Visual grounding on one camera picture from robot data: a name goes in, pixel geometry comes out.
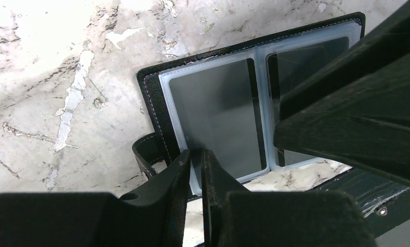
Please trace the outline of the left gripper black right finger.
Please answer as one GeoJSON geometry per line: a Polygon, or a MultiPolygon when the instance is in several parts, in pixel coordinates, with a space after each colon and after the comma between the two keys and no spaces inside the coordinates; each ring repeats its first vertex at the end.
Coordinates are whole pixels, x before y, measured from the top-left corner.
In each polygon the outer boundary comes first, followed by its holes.
{"type": "Polygon", "coordinates": [[[201,152],[205,246],[376,246],[356,202],[335,191],[248,190],[201,152]]]}

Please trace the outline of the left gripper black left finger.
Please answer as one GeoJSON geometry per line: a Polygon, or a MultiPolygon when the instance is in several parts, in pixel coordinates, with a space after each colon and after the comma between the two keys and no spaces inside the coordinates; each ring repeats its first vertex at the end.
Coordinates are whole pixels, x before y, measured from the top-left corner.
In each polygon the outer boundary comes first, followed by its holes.
{"type": "Polygon", "coordinates": [[[108,192],[1,193],[0,246],[182,246],[190,153],[117,198],[108,192]]]}

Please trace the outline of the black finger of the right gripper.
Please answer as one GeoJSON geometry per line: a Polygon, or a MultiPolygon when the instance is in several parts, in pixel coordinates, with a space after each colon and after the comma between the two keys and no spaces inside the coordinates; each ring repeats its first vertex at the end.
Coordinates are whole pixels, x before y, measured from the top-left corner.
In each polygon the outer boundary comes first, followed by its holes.
{"type": "Polygon", "coordinates": [[[282,98],[274,145],[410,186],[410,1],[282,98]]]}

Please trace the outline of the black credit card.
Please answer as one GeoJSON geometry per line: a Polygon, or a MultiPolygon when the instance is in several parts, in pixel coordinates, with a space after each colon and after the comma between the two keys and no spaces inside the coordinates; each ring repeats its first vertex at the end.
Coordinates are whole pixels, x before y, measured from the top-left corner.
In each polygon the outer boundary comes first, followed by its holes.
{"type": "Polygon", "coordinates": [[[169,80],[182,147],[192,155],[193,185],[201,188],[201,152],[211,150],[240,182],[267,170],[254,60],[244,58],[169,80]]]}

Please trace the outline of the black leather card holder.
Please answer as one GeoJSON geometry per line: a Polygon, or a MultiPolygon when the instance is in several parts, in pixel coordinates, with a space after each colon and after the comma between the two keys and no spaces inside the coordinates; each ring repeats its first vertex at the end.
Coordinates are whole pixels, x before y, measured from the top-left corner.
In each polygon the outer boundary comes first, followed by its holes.
{"type": "Polygon", "coordinates": [[[410,1],[140,70],[152,182],[182,165],[205,246],[372,246],[410,219],[410,1]]]}

